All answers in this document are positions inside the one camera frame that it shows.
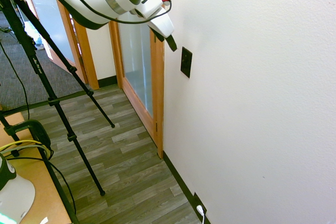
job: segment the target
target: power plug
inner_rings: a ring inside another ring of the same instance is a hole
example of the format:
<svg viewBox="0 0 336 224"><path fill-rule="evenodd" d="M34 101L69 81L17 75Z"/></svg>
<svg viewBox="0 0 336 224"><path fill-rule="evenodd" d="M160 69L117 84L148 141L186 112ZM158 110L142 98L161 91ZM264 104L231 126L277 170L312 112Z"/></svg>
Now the power plug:
<svg viewBox="0 0 336 224"><path fill-rule="evenodd" d="M204 224L204 220L205 220L205 214L204 214L204 211L203 211L203 207L201 205L198 205L196 207L197 211L199 212L200 215L202 215L203 217L203 221L202 221L202 224Z"/></svg>
<svg viewBox="0 0 336 224"><path fill-rule="evenodd" d="M204 211L203 211L203 207L201 205L198 205L196 207L197 211L199 212L200 215L204 216Z"/></svg>

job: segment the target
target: tripod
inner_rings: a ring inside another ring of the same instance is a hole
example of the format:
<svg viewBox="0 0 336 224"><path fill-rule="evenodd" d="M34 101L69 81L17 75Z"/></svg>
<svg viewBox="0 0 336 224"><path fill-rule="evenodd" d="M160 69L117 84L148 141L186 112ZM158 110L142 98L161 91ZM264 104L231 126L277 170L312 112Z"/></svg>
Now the tripod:
<svg viewBox="0 0 336 224"><path fill-rule="evenodd" d="M97 106L97 108L100 110L100 112L103 114L103 116L106 118L106 120L110 123L112 128L114 128L114 124L111 122L111 120L106 115L105 111L101 108L101 106L98 104L98 102L93 97L93 91L89 90L85 84L81 81L79 76L76 74L77 69L69 64L67 59L64 57L64 55L61 53L61 51L58 49L56 44L52 41L50 35L47 33L45 28L42 26L42 24L39 22L39 20L35 17L35 15L30 11L28 5L23 0L14 0L14 2L17 4L17 6L21 9L21 11L26 15L26 17L31 21L31 23L34 25L34 27L37 29L37 31L45 38L45 40L49 43L49 45L52 47L52 49L55 51L57 56L60 58L60 60L63 62L63 64L66 66L68 71L73 75L73 77L77 80L77 82L81 85L81 87L84 89L86 94L91 98L91 100L94 102L94 104ZM65 128L67 129L67 136L68 140L71 142L73 141L80 156L82 157L87 169L89 170L94 182L96 183L96 186L99 189L100 195L103 196L105 194L104 190L100 186L100 183L94 174L89 161L87 160L81 146L78 143L77 136L75 135L74 131L72 130L65 114L60 106L60 101L55 95L35 53L35 47L33 44L32 39L26 34L24 31L23 25L19 18L17 17L15 10L11 4L10 0L0 0L0 7L9 22L17 40L21 43L34 71L36 74L38 74L40 80L42 81L43 86L45 87L49 98L48 103L50 106L55 106ZM15 134L15 131L11 130L11 125L8 124L8 122L5 120L5 118L0 115L0 121L4 124L5 128L7 128L6 132L7 134L11 135L12 138L17 141L18 137Z"/></svg>

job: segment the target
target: door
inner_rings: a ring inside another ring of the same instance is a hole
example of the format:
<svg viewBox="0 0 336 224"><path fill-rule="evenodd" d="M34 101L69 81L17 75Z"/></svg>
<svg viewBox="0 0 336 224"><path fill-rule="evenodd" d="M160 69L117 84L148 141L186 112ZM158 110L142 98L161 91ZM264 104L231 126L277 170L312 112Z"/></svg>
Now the door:
<svg viewBox="0 0 336 224"><path fill-rule="evenodd" d="M52 40L66 57L68 62L77 67L77 75L84 83L88 83L83 61L81 60L80 45L75 36L76 31L69 25L69 13L57 0L26 0L30 10L39 19L41 24L50 34ZM25 30L29 35L36 34L37 31L32 24L26 20ZM49 59L59 67L66 69L56 53L49 47L42 38L43 45Z"/></svg>
<svg viewBox="0 0 336 224"><path fill-rule="evenodd" d="M122 20L137 21L131 14ZM146 24L110 22L118 85L132 103L139 118L163 157L163 43L155 40Z"/></svg>

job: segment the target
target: wood-look vinyl floor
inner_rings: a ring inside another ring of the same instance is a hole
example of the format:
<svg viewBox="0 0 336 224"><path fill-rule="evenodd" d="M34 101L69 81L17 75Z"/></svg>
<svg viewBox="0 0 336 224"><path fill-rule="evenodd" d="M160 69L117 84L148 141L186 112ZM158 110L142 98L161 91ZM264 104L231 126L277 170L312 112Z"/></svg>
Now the wood-look vinyl floor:
<svg viewBox="0 0 336 224"><path fill-rule="evenodd" d="M71 187L80 223L200 223L124 92L113 85L96 91L94 97L115 128L87 95L62 101L61 106L106 191L103 197L74 143L68 142L56 109L47 105L30 111L30 118L41 122L50 136L55 151L51 162Z"/></svg>

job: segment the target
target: floor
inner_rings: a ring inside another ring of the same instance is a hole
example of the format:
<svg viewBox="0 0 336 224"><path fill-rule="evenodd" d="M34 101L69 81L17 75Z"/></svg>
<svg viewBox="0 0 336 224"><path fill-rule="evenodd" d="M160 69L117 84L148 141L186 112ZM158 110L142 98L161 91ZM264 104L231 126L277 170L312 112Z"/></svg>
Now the floor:
<svg viewBox="0 0 336 224"><path fill-rule="evenodd" d="M9 23L0 11L0 41L26 88L28 103L47 101L47 92L38 75L35 74L22 45L14 34L3 32L8 27ZM50 61L45 50L37 50L36 55L57 96L64 97L82 91L71 74ZM1 48L0 67L0 103L3 110L9 111L22 106L25 109L24 90Z"/></svg>
<svg viewBox="0 0 336 224"><path fill-rule="evenodd" d="M52 163L65 175L76 200L81 223L200 223L156 146L117 85L95 92L95 98L115 124L112 129L86 95L61 105L78 136L105 196L99 192L54 107L32 109L48 132L55 151ZM64 191L65 183L60 179Z"/></svg>

